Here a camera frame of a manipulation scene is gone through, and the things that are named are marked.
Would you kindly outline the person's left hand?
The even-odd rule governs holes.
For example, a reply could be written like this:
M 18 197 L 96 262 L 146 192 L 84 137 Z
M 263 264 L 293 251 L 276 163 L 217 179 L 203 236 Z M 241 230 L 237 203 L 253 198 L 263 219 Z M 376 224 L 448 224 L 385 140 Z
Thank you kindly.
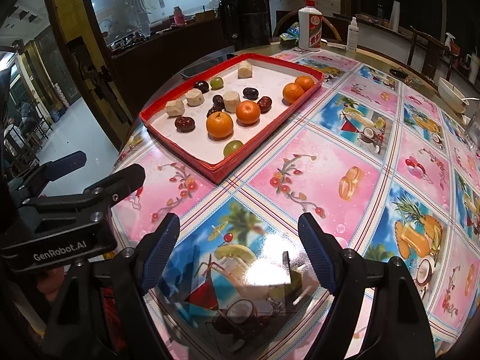
M 64 267 L 57 267 L 46 271 L 45 275 L 38 280 L 37 289 L 48 302 L 53 302 L 58 296 L 64 277 Z

